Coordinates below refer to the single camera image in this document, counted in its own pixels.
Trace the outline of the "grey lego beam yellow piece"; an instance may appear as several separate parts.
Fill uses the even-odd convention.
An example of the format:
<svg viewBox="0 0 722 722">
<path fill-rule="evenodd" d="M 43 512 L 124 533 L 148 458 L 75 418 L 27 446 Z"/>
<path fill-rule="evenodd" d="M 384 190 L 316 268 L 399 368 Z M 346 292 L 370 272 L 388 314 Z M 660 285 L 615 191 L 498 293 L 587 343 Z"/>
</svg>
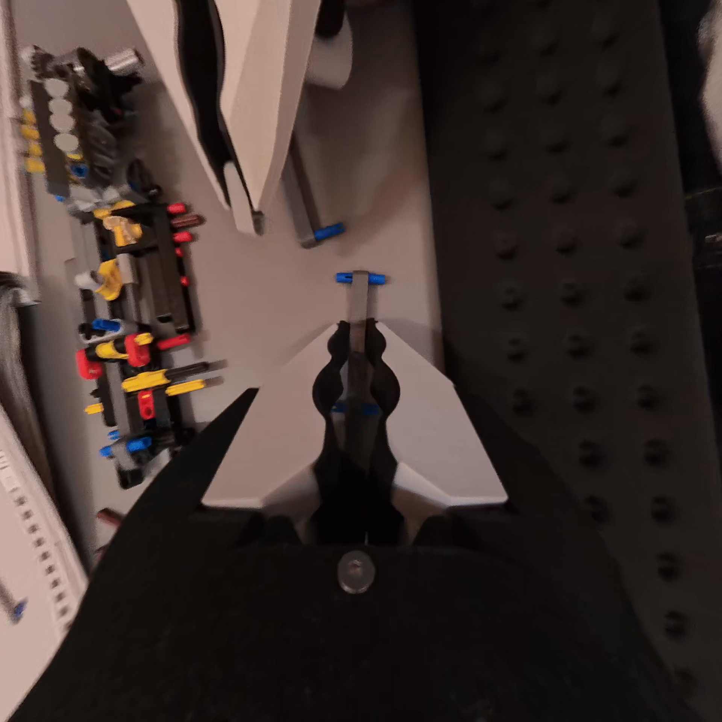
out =
<svg viewBox="0 0 722 722">
<path fill-rule="evenodd" d="M 343 222 L 321 224 L 318 205 L 295 133 L 291 136 L 284 163 L 282 184 L 297 240 L 302 248 L 315 248 L 346 232 Z"/>
</svg>

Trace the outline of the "open instruction booklet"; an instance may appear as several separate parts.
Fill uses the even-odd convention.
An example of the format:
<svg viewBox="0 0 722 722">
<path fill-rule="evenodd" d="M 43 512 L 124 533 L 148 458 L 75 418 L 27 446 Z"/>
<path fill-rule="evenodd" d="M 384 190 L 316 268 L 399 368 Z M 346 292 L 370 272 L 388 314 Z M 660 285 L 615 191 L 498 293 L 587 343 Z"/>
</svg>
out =
<svg viewBox="0 0 722 722">
<path fill-rule="evenodd" d="M 9 720 L 56 654 L 86 575 L 61 519 L 24 371 L 20 310 L 34 305 L 33 226 L 20 149 L 20 63 L 1 10 L 1 718 Z"/>
</svg>

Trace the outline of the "partly built lego chassis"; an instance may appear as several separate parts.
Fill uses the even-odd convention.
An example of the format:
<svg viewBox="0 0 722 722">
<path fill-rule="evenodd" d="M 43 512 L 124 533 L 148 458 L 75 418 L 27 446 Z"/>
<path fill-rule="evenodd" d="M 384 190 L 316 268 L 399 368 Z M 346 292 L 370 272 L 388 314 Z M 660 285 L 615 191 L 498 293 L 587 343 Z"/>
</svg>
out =
<svg viewBox="0 0 722 722">
<path fill-rule="evenodd" d="M 206 387 L 212 365 L 178 366 L 171 354 L 196 332 L 184 251 L 204 219 L 168 203 L 137 154 L 131 92 L 143 61 L 135 50 L 101 59 L 32 45 L 21 59 L 24 166 L 75 222 L 67 277 L 79 304 L 75 366 L 92 386 L 85 413 L 103 421 L 99 454 L 129 490 L 195 435 L 180 400 Z"/>
</svg>

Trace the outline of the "long dark grey lego beam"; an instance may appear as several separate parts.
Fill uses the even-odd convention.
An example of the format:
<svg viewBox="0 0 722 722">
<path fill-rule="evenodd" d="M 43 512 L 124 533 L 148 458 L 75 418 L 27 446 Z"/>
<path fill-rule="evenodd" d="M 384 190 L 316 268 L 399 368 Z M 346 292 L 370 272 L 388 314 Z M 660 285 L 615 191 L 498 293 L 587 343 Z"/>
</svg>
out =
<svg viewBox="0 0 722 722">
<path fill-rule="evenodd" d="M 369 472 L 378 419 L 351 412 L 361 403 L 375 403 L 370 392 L 373 370 L 366 356 L 366 328 L 368 311 L 367 278 L 354 276 L 349 295 L 349 356 L 347 360 L 346 402 L 349 412 L 345 420 L 345 450 L 350 460 L 364 474 Z"/>
</svg>

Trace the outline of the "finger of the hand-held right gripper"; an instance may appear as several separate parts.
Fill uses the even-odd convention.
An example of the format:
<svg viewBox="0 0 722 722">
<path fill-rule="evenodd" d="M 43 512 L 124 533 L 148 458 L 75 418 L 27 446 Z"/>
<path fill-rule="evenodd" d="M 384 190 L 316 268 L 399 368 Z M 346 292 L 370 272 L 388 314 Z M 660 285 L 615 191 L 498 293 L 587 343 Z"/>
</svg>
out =
<svg viewBox="0 0 722 722">
<path fill-rule="evenodd" d="M 320 1 L 217 1 L 224 40 L 220 111 L 250 203 L 276 194 Z"/>
<path fill-rule="evenodd" d="M 221 206 L 230 210 L 221 183 L 197 135 L 194 109 L 181 73 L 178 48 L 179 13 L 172 1 L 128 1 L 152 62 L 167 89 Z"/>
</svg>

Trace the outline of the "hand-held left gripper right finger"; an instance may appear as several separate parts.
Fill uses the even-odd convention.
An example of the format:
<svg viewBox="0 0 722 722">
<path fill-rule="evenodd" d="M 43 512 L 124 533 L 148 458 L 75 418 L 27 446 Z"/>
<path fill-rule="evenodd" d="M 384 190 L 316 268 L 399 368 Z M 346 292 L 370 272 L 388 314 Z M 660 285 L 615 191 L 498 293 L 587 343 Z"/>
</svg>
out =
<svg viewBox="0 0 722 722">
<path fill-rule="evenodd" d="M 431 516 L 504 505 L 508 493 L 456 386 L 374 319 L 366 321 L 366 358 L 378 407 L 367 540 L 403 545 Z"/>
</svg>

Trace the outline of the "black dimpled mat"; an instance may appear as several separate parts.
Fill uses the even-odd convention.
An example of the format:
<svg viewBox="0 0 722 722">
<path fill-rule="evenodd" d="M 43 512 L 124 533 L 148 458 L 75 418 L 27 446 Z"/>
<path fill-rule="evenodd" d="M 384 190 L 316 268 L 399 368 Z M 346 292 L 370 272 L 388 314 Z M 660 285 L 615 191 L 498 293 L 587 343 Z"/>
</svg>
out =
<svg viewBox="0 0 722 722">
<path fill-rule="evenodd" d="M 657 2 L 413 2 L 447 374 L 533 720 L 720 720 L 720 468 Z"/>
</svg>

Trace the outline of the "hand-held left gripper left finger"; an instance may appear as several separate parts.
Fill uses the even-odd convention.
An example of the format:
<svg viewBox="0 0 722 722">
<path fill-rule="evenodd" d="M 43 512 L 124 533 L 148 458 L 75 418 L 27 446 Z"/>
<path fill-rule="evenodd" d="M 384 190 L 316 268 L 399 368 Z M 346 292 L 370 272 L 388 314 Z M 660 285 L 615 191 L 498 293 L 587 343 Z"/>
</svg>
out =
<svg viewBox="0 0 722 722">
<path fill-rule="evenodd" d="M 323 449 L 326 421 L 312 386 L 331 360 L 332 323 L 259 388 L 210 483 L 209 508 L 252 510 L 286 516 L 303 542 L 319 506 L 313 466 Z"/>
</svg>

